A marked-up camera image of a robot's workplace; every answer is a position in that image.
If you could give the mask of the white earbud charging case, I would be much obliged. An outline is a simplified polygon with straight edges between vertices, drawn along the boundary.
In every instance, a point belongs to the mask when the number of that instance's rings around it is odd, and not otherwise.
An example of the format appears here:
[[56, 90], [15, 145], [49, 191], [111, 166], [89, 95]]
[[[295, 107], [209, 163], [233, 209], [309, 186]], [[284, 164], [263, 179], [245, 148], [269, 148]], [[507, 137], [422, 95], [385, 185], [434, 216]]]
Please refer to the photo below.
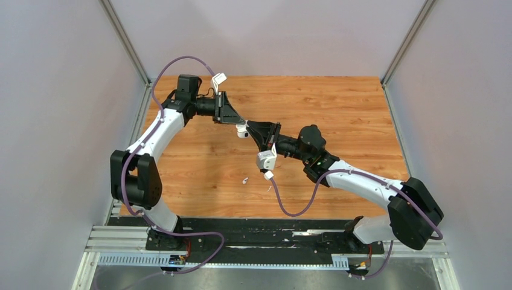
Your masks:
[[237, 136], [239, 138], [247, 138], [250, 136], [250, 133], [247, 130], [247, 125], [245, 124], [236, 124]]

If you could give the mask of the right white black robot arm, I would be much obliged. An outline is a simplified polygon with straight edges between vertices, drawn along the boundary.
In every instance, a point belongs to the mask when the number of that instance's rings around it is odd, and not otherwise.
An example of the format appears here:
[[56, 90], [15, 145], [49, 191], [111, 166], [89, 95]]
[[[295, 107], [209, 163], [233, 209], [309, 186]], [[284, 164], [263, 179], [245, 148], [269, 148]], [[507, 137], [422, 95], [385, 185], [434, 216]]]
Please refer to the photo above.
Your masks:
[[[385, 178], [350, 165], [331, 154], [319, 127], [304, 126], [296, 138], [283, 135], [281, 125], [246, 121], [237, 125], [240, 138], [251, 137], [257, 147], [257, 166], [271, 182], [281, 211], [301, 216], [313, 204], [320, 186], [341, 189], [373, 202], [386, 211], [378, 217], [358, 216], [345, 227], [345, 244], [360, 252], [373, 242], [399, 240], [413, 250], [422, 250], [429, 240], [442, 240], [439, 224], [444, 218], [440, 206], [425, 184], [414, 177], [406, 181]], [[285, 209], [273, 170], [278, 155], [300, 160], [304, 173], [315, 183], [309, 202], [297, 213]]]

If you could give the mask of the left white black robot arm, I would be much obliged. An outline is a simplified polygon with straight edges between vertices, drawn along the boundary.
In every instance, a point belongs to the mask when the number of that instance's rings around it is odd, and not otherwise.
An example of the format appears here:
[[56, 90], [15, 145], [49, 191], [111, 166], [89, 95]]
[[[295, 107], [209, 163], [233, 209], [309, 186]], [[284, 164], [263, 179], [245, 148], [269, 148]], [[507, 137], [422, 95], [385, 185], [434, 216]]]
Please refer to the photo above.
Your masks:
[[177, 88], [161, 105], [152, 124], [126, 150], [115, 150], [110, 156], [110, 190], [112, 197], [122, 202], [134, 214], [149, 219], [154, 240], [161, 238], [171, 250], [185, 242], [181, 218], [162, 199], [162, 181], [157, 163], [175, 135], [196, 115], [210, 116], [217, 124], [232, 124], [240, 138], [249, 136], [246, 121], [230, 104], [219, 85], [227, 79], [222, 72], [212, 76], [214, 94], [199, 94], [202, 79], [181, 74]]

